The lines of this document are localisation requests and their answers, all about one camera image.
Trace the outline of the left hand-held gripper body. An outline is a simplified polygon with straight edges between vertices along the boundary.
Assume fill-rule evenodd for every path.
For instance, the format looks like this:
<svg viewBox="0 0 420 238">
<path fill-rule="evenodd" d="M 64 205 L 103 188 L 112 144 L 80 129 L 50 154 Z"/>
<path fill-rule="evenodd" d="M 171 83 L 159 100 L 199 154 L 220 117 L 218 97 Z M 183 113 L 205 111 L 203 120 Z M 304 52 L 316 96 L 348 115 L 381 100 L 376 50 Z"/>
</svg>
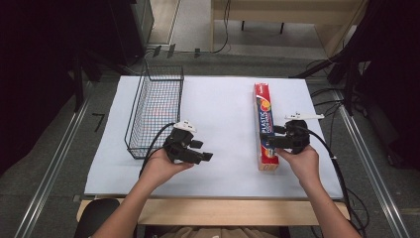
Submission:
<svg viewBox="0 0 420 238">
<path fill-rule="evenodd" d="M 165 139 L 163 148 L 168 158 L 174 163 L 176 160 L 190 164 L 199 165 L 201 154 L 195 148 L 190 147 L 190 143 L 196 133 L 196 128 L 187 120 L 177 122 L 169 136 Z"/>
</svg>

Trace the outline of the white table cover sheet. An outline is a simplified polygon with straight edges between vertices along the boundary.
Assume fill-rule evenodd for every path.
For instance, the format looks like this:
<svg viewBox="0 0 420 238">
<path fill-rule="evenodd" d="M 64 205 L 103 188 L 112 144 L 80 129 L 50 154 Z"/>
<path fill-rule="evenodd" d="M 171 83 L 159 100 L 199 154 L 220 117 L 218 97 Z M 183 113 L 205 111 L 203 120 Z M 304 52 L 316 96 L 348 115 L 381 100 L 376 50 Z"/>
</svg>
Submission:
<svg viewBox="0 0 420 238">
<path fill-rule="evenodd" d="M 252 77 L 193 76 L 184 79 L 180 117 L 197 129 L 203 151 L 212 153 L 208 162 L 175 175 L 154 192 L 159 197 L 266 197 L 306 196 L 288 162 L 281 161 L 273 172 L 258 166 L 257 129 Z M 87 176 L 85 193 L 125 195 L 137 181 L 142 166 L 125 145 L 132 104 L 139 80 L 120 79 L 102 140 Z M 330 160 L 321 144 L 322 131 L 306 82 L 302 79 L 267 80 L 273 121 L 277 125 L 289 116 L 307 116 L 315 135 L 311 145 L 320 156 L 321 180 L 333 198 L 342 191 Z"/>
</svg>

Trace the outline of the person's beige clothing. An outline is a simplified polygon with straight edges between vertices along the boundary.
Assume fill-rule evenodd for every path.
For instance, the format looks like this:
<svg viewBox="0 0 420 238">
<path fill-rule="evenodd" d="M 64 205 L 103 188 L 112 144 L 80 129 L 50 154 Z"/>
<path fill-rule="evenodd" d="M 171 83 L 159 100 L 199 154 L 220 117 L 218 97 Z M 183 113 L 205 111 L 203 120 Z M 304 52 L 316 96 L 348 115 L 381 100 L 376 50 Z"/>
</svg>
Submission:
<svg viewBox="0 0 420 238">
<path fill-rule="evenodd" d="M 175 226 L 158 238 L 280 238 L 278 231 L 257 227 Z"/>
</svg>

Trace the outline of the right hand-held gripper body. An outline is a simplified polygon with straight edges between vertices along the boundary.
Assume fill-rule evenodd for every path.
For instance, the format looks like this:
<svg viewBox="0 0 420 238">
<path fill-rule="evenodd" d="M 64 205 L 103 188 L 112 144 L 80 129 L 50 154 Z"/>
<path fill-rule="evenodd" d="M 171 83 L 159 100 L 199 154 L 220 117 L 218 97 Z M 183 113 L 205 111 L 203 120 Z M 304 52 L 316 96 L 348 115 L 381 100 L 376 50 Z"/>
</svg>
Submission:
<svg viewBox="0 0 420 238">
<path fill-rule="evenodd" d="M 299 154 L 310 144 L 309 129 L 306 121 L 323 118 L 323 114 L 302 114 L 299 112 L 286 115 L 285 119 L 287 122 L 279 131 L 280 137 L 276 146 L 281 149 L 290 149 L 292 154 Z"/>
</svg>

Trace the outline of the metal floor rail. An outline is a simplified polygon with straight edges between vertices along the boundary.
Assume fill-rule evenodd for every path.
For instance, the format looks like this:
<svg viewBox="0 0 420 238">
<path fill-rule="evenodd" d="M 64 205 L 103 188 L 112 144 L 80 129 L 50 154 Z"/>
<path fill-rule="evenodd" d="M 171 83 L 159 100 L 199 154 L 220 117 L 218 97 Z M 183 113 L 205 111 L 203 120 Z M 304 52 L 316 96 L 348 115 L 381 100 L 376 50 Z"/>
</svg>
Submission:
<svg viewBox="0 0 420 238">
<path fill-rule="evenodd" d="M 397 206 L 384 172 L 376 162 L 376 149 L 343 105 L 339 105 L 332 135 L 333 151 L 344 173 L 353 217 L 360 220 L 366 238 L 413 238 Z"/>
<path fill-rule="evenodd" d="M 35 195 L 31 199 L 25 215 L 16 231 L 14 238 L 31 238 L 32 232 L 43 212 L 46 202 L 51 194 L 53 185 L 58 177 L 66 155 L 74 140 L 76 132 L 86 113 L 91 95 L 94 91 L 94 83 L 88 81 L 83 87 L 84 99 L 77 112 L 74 112 L 65 132 L 54 152 L 52 160 L 40 182 Z"/>
</svg>

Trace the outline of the red plastic wrap box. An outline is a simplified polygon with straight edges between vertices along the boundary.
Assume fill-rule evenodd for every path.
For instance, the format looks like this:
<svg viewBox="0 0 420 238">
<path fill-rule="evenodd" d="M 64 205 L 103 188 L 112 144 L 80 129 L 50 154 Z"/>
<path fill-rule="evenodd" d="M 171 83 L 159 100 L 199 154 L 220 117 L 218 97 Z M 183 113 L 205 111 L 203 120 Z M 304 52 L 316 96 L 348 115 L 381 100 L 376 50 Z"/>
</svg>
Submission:
<svg viewBox="0 0 420 238">
<path fill-rule="evenodd" d="M 278 168 L 279 158 L 262 134 L 274 135 L 269 85 L 259 82 L 254 85 L 254 115 L 257 132 L 257 159 L 260 171 L 273 172 Z"/>
</svg>

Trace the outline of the person's right hand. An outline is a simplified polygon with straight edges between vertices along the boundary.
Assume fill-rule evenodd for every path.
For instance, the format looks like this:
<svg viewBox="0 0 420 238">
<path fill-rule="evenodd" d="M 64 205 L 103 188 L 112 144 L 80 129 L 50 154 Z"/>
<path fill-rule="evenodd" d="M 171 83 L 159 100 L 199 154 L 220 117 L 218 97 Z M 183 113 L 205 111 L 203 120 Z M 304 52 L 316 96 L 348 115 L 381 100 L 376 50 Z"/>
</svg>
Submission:
<svg viewBox="0 0 420 238">
<path fill-rule="evenodd" d="M 292 171 L 304 188 L 321 184 L 319 156 L 311 146 L 305 147 L 302 152 L 296 155 L 280 148 L 275 151 L 289 163 Z"/>
</svg>

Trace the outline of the dark cabinet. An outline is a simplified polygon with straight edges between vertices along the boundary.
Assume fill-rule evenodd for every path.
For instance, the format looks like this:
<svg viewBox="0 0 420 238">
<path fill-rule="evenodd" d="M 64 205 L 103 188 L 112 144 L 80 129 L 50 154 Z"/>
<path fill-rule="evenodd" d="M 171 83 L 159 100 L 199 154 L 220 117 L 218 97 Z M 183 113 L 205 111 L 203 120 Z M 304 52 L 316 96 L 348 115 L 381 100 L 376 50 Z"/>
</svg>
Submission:
<svg viewBox="0 0 420 238">
<path fill-rule="evenodd" d="M 123 64 L 142 58 L 155 22 L 151 0 L 108 0 L 122 49 Z"/>
</svg>

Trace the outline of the wooden table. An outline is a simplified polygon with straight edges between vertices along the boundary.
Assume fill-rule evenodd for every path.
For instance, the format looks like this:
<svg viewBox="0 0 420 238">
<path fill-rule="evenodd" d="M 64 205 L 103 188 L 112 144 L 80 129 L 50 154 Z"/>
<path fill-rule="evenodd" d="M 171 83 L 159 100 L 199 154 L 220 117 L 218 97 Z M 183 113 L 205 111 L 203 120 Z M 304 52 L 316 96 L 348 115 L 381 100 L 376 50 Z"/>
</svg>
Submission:
<svg viewBox="0 0 420 238">
<path fill-rule="evenodd" d="M 319 222 L 307 200 L 158 198 L 138 217 L 141 225 L 310 226 Z"/>
</svg>

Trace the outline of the light wooden bench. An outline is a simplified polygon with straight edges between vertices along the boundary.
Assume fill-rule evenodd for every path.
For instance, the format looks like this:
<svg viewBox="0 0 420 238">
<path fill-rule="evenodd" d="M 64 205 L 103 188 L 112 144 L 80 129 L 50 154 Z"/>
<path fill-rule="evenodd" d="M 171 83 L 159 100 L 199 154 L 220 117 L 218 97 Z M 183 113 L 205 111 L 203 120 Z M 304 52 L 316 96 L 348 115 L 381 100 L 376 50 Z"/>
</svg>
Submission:
<svg viewBox="0 0 420 238">
<path fill-rule="evenodd" d="M 230 3 L 229 19 L 235 21 L 313 24 L 328 58 L 334 56 L 353 25 L 364 17 L 369 0 L 210 0 L 210 48 L 214 21 L 223 20 Z"/>
</svg>

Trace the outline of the black chair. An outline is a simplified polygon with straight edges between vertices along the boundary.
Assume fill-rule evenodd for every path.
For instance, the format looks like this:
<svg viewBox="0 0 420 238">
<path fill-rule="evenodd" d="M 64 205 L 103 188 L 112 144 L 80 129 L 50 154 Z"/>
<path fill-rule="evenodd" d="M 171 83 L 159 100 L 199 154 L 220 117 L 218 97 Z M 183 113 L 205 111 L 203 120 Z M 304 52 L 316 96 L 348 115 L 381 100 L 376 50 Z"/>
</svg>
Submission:
<svg viewBox="0 0 420 238">
<path fill-rule="evenodd" d="M 88 238 L 118 208 L 120 202 L 113 198 L 92 200 L 82 212 L 73 238 Z"/>
</svg>

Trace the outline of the person's left hand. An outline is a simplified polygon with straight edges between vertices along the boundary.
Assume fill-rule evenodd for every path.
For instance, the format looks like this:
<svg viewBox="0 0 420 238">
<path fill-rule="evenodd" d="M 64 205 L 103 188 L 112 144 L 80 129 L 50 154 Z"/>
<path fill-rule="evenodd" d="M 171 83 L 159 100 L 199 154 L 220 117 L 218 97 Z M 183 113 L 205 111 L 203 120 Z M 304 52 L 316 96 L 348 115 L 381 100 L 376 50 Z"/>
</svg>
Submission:
<svg viewBox="0 0 420 238">
<path fill-rule="evenodd" d="M 176 174 L 193 167 L 189 163 L 173 163 L 167 156 L 164 149 L 159 149 L 149 157 L 143 168 L 140 180 L 153 188 L 156 188 Z"/>
</svg>

